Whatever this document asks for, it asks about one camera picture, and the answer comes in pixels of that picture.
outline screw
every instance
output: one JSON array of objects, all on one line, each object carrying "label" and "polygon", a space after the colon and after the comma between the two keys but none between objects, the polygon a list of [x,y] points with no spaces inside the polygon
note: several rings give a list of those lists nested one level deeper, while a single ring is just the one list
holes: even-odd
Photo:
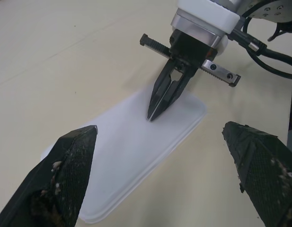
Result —
[{"label": "screw", "polygon": [[212,70],[216,70],[216,65],[214,65],[214,64],[211,65],[211,66],[210,66],[210,69],[212,69]]},{"label": "screw", "polygon": [[232,79],[233,78],[233,75],[231,73],[228,73],[227,78],[228,79]]}]

